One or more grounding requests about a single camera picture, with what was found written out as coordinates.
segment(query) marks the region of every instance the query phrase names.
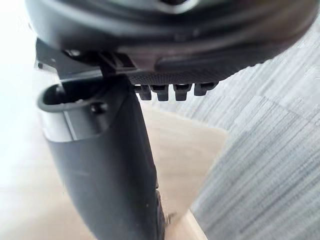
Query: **textured plastic surface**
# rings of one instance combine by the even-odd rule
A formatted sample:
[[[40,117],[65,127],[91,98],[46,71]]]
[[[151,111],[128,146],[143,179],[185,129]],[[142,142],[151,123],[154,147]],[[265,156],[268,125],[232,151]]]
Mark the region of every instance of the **textured plastic surface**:
[[[101,134],[48,141],[49,147],[77,211],[98,240],[161,240],[157,175],[140,104],[129,83],[119,91],[116,96],[126,98]]]

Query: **light wood surface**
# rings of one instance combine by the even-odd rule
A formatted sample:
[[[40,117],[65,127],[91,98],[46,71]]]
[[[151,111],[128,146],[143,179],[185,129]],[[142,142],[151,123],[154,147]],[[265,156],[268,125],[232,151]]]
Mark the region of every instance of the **light wood surface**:
[[[226,132],[146,106],[144,117],[166,215],[188,211]],[[34,111],[1,162],[1,240],[93,240],[55,169]],[[191,212],[167,228],[168,240],[204,240]]]

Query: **gray carpet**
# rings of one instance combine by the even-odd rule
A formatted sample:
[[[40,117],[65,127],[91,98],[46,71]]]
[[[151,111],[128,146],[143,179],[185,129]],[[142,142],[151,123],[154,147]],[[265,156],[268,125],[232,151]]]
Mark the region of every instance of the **gray carpet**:
[[[209,240],[320,239],[320,18],[290,50],[206,97],[153,99],[229,131],[192,208]]]

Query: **screw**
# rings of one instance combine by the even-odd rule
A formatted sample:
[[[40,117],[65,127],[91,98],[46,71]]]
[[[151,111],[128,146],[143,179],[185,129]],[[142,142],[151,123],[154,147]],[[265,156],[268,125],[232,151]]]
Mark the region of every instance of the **screw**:
[[[108,110],[108,106],[104,102],[95,102],[91,105],[91,111],[94,114],[103,114],[107,110]]]

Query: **black plastic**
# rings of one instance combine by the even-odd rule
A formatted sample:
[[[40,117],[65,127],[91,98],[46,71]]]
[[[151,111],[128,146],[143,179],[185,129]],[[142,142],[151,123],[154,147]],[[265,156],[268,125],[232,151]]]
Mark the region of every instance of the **black plastic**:
[[[156,191],[157,174],[140,104],[125,78],[118,77],[108,84],[111,86],[97,95],[113,91],[111,99],[99,96],[108,101],[99,102],[94,108],[90,99],[78,105],[91,108],[92,113],[88,114],[92,115],[87,118],[91,122],[92,116],[100,118],[108,114],[108,106],[121,103],[112,113],[114,118],[108,118],[108,127],[82,140],[49,140],[49,147],[77,211],[98,240],[163,240],[164,217]],[[75,111],[78,103],[70,104],[72,107],[61,110]],[[106,107],[97,112],[101,105]],[[46,109],[52,106],[42,102],[39,107],[43,114],[48,112],[51,116],[52,112]],[[76,126],[86,118],[71,121],[69,126]]]

